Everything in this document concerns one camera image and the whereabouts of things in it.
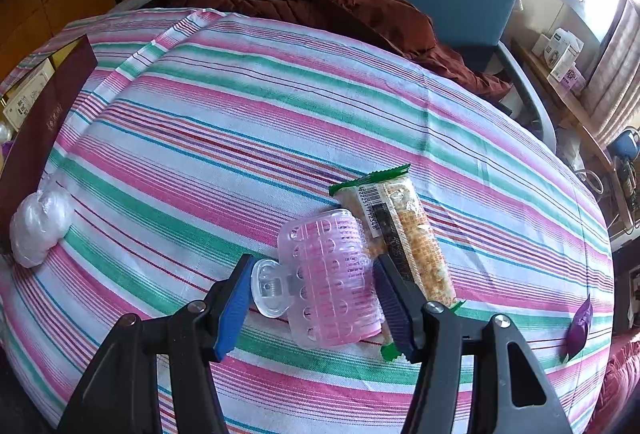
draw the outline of metal screw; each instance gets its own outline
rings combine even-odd
[[[132,326],[136,323],[136,320],[138,320],[138,316],[136,314],[127,313],[126,315],[123,315],[118,319],[118,325],[124,327]]]
[[[511,326],[511,319],[507,315],[496,315],[494,322],[501,328],[508,328]]]
[[[204,300],[194,300],[187,304],[187,310],[191,313],[202,313],[207,309],[207,305]]]
[[[444,306],[435,300],[430,300],[427,302],[427,309],[431,313],[442,313],[444,311]]]

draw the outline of blue gripper pad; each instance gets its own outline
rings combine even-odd
[[[214,314],[219,305],[223,307],[218,319],[218,338],[213,347],[219,362],[233,350],[238,341],[251,303],[251,271],[256,261],[257,259],[251,255],[243,255],[240,258],[231,276],[224,281],[225,287],[214,304]]]
[[[426,299],[414,282],[402,279],[388,254],[379,255],[374,261],[373,280],[398,351],[411,363],[418,362],[426,340],[422,319]]]

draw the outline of purple object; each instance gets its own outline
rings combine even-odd
[[[11,150],[11,147],[14,145],[14,140],[9,140],[9,141],[5,141],[2,144],[2,158],[6,159],[7,156],[9,156],[9,151]]]
[[[571,321],[569,330],[566,332],[566,353],[569,360],[575,357],[584,349],[593,319],[593,306],[591,306],[591,297],[588,296],[582,306],[575,312],[574,319]]]

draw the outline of white box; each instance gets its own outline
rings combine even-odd
[[[558,78],[558,81],[562,80],[564,74],[571,67],[571,64],[575,62],[575,59],[582,51],[583,42],[578,39],[573,33],[570,31],[564,30],[562,28],[558,28],[554,34],[549,39],[549,43],[545,47],[544,60],[546,65],[550,69],[554,69],[556,64],[562,59],[562,62],[566,62],[569,57],[564,56],[564,52],[569,48],[571,51],[572,60],[569,62],[569,65],[566,67],[564,73]]]
[[[551,70],[551,73],[549,73],[549,76],[556,81],[561,82],[569,69],[571,69],[575,64],[575,59],[577,58],[578,53],[572,46],[569,46],[564,50],[564,53],[562,53],[562,56],[558,59],[558,62],[556,62],[556,65]]]
[[[20,82],[15,94],[6,103],[2,114],[16,131],[20,130],[22,122],[54,72],[51,60],[47,57]]]
[[[540,37],[538,37],[538,41],[534,44],[533,48],[531,48],[531,52],[537,56],[539,59],[542,58],[542,54],[545,52],[545,48],[549,44],[549,37],[545,34],[541,33]]]

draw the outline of pink cushion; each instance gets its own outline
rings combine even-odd
[[[599,434],[622,411],[640,380],[640,329],[613,337],[596,408],[584,434]]]

